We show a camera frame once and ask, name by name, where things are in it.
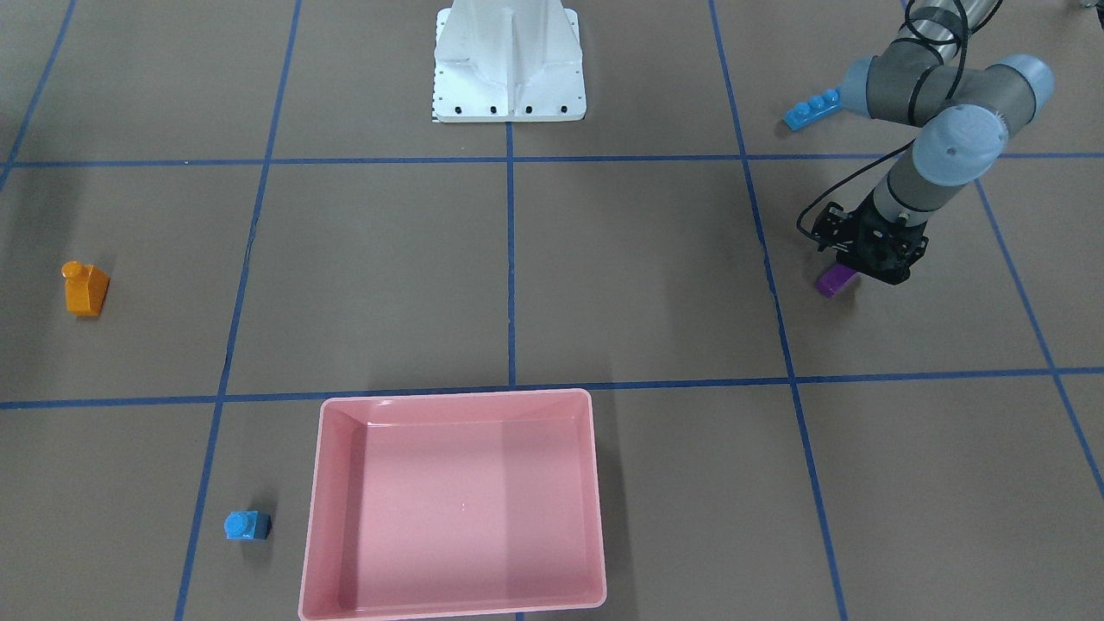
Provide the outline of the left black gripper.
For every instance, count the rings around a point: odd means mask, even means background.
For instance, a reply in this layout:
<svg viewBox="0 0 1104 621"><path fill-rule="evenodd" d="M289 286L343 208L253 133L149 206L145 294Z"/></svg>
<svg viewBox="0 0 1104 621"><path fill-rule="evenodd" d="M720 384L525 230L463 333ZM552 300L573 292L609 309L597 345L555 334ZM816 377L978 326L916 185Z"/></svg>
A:
<svg viewBox="0 0 1104 621"><path fill-rule="evenodd" d="M856 210L841 225L836 260L870 278L899 285L910 278L913 265L925 255L925 228L907 227L903 219L888 221L875 209Z"/></svg>

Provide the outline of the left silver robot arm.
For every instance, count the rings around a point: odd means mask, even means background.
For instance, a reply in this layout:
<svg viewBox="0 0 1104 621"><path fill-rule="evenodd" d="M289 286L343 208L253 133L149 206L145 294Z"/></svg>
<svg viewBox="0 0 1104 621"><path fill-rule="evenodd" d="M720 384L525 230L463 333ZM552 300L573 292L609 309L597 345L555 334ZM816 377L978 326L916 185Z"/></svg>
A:
<svg viewBox="0 0 1104 621"><path fill-rule="evenodd" d="M988 172L1052 98L1053 71L1032 55L966 66L973 38L998 6L910 1L887 50L845 73L846 110L919 130L854 210L827 207L817 217L820 248L835 248L846 267L888 285L910 278L927 249L931 217Z"/></svg>

